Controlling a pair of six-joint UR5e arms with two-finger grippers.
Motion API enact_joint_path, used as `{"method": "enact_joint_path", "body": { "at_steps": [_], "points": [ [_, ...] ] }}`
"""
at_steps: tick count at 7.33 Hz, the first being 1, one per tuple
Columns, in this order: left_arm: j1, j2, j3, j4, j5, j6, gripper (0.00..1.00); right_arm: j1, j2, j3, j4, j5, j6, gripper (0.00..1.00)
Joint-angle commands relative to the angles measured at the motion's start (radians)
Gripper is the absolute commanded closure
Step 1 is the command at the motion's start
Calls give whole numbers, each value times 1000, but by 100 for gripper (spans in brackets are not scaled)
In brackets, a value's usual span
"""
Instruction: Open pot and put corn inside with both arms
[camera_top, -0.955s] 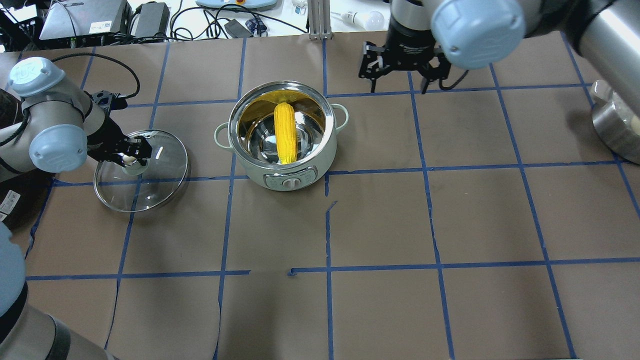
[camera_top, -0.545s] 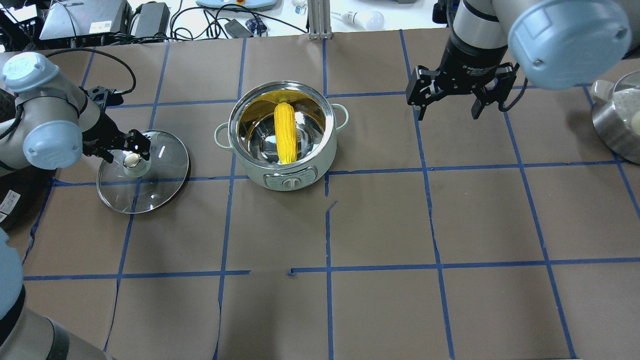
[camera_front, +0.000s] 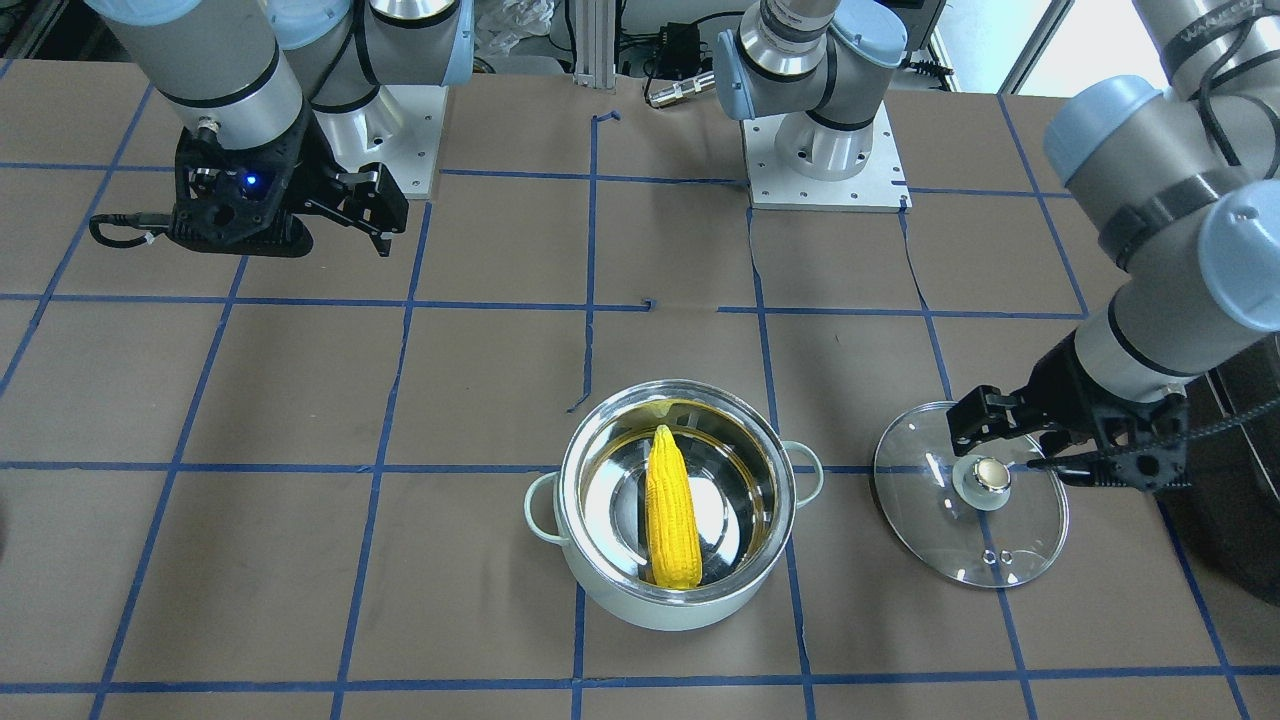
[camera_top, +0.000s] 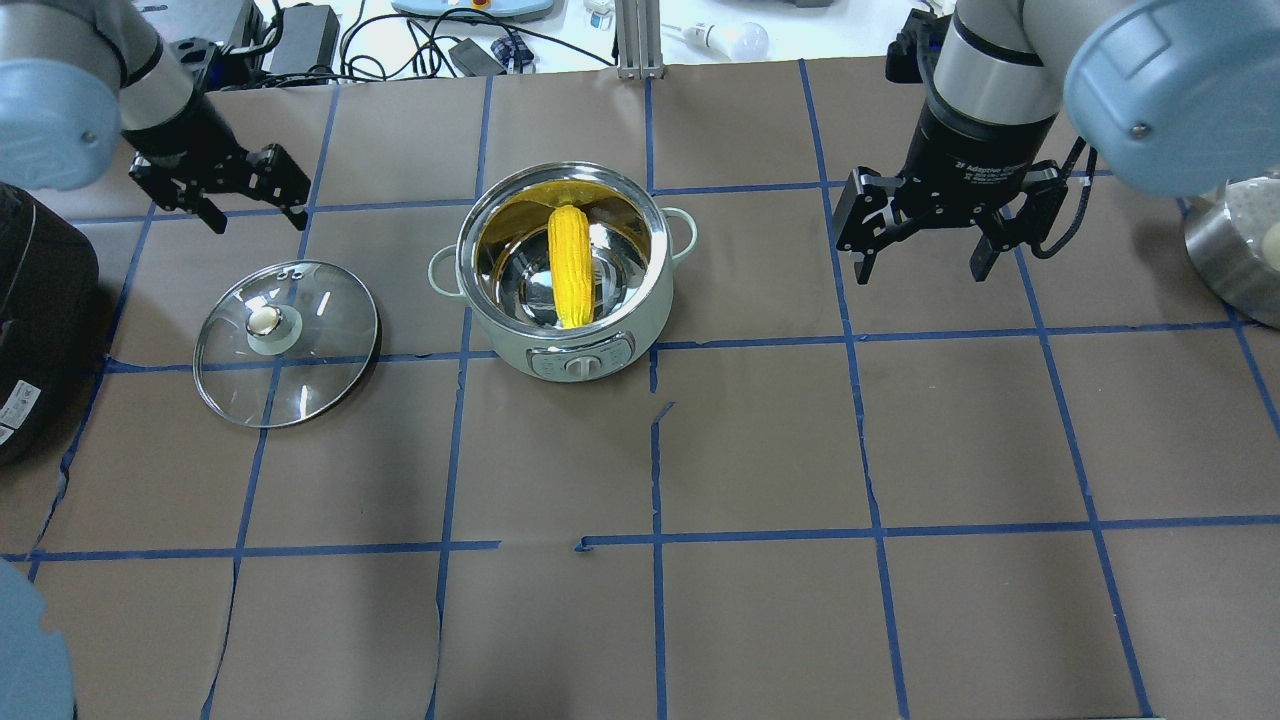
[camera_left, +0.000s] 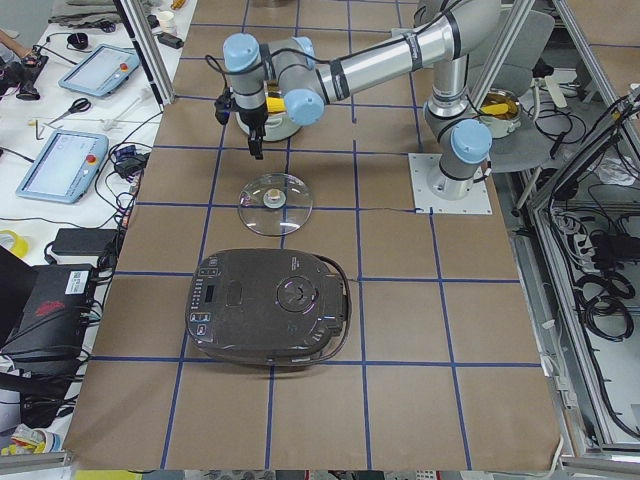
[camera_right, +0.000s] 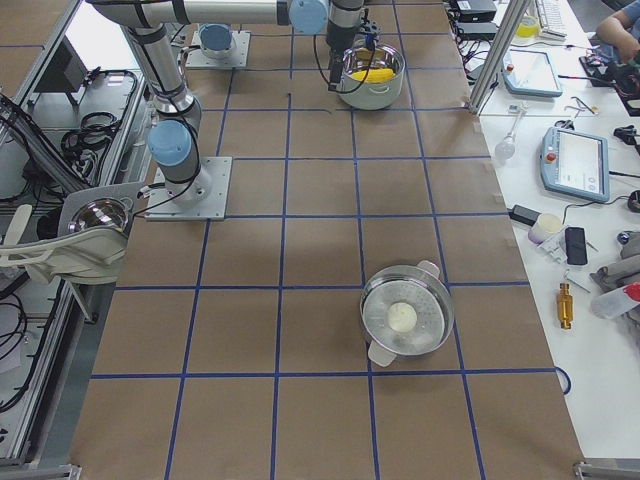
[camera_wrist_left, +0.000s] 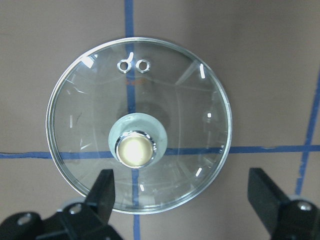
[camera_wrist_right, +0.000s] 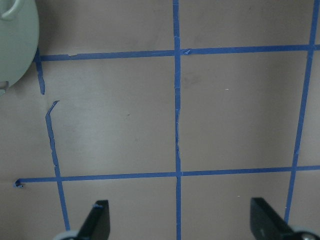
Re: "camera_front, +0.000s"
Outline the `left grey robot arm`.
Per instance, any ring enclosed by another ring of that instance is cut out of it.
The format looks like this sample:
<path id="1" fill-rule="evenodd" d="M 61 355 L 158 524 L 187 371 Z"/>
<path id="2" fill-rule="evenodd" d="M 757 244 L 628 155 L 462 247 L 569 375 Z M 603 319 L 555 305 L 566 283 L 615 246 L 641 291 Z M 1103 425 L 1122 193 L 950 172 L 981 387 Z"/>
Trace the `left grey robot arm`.
<path id="1" fill-rule="evenodd" d="M 1034 469 L 1071 486 L 1160 491 L 1190 442 L 1277 406 L 1190 429 L 1185 387 L 1277 332 L 1277 4 L 1139 1 L 1169 79 L 1103 79 L 1068 101 L 1043 150 L 1128 274 L 1108 306 L 1050 350 L 1020 389 L 980 386 L 947 413 L 956 457 L 1038 434 Z M 863 167 L 906 31 L 874 1 L 758 1 L 722 32 L 727 117 L 783 117 L 796 173 Z"/>

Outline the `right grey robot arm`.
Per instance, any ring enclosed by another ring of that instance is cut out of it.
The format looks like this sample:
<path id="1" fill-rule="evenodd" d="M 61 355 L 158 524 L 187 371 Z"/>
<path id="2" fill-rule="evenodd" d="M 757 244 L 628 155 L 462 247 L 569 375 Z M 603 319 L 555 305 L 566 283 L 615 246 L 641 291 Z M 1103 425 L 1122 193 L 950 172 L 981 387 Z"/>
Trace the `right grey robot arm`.
<path id="1" fill-rule="evenodd" d="M 110 249 L 302 258 L 305 217 L 380 256 L 408 222 L 433 142 L 392 88 L 467 82 L 471 1 L 93 1 L 182 123 L 169 211 L 97 214 Z"/>

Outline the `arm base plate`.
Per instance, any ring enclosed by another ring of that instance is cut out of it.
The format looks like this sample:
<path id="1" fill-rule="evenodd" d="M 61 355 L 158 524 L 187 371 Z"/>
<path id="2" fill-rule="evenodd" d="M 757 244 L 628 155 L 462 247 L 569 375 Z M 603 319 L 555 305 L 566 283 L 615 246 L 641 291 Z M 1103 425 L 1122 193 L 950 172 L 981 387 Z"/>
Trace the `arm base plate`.
<path id="1" fill-rule="evenodd" d="M 348 173 L 379 163 L 408 200 L 429 200 L 449 90 L 442 86 L 381 86 L 362 106 L 317 110 L 317 123 L 338 164 Z"/>
<path id="2" fill-rule="evenodd" d="M 806 113 L 742 120 L 756 210 L 899 213 L 913 208 L 884 104 L 869 126 L 836 131 Z"/>

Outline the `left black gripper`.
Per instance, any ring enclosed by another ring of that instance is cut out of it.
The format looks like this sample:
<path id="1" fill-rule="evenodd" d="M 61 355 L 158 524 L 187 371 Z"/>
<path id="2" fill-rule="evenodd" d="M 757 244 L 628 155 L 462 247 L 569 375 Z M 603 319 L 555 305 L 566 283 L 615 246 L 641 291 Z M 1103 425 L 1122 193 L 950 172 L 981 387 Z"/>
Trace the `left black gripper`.
<path id="1" fill-rule="evenodd" d="M 1187 488 L 1190 429 L 1187 396 L 1158 393 L 1151 404 L 1110 393 L 1092 380 L 1069 336 L 1030 373 L 1030 400 L 977 386 L 946 411 L 952 446 L 1011 439 L 1043 428 L 1044 457 L 1029 470 L 1052 471 L 1068 486 L 1132 487 L 1149 493 Z"/>

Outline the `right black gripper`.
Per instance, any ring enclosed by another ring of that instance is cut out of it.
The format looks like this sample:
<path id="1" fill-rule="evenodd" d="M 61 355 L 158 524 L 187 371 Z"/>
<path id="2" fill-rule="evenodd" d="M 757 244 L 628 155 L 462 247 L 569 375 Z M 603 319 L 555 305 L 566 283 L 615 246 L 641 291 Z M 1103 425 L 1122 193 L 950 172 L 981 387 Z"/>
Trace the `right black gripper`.
<path id="1" fill-rule="evenodd" d="M 314 246 L 300 214 L 334 214 L 364 232 L 380 258 L 404 233 L 410 201 L 390 168 L 340 172 L 314 111 L 253 149 L 232 150 L 211 129 L 183 129 L 168 234 L 196 252 L 302 258 Z"/>

